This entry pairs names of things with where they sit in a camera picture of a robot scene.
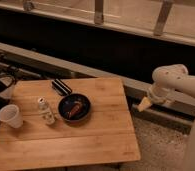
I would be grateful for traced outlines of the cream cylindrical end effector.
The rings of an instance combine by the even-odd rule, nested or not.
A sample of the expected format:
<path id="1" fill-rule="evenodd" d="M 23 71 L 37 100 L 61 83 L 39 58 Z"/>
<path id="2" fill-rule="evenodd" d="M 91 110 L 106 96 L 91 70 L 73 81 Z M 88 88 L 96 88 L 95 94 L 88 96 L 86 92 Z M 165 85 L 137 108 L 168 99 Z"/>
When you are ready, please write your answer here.
<path id="1" fill-rule="evenodd" d="M 170 92 L 171 90 L 168 88 L 157 84 L 151 85 L 147 90 L 147 95 L 142 98 L 140 104 L 138 105 L 138 111 L 142 112 L 151 107 L 153 104 L 163 104 Z"/>

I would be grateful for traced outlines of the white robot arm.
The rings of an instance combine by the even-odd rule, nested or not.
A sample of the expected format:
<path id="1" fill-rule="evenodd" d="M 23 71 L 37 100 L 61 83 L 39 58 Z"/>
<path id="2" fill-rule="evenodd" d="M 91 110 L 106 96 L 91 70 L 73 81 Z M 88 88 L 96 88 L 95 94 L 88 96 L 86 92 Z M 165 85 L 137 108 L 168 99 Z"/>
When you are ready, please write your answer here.
<path id="1" fill-rule="evenodd" d="M 154 83 L 138 105 L 144 111 L 153 104 L 164 103 L 170 92 L 178 90 L 195 98 L 195 76 L 188 73 L 183 64 L 156 68 L 152 73 Z M 195 171 L 195 121 L 190 131 L 181 171 Z"/>

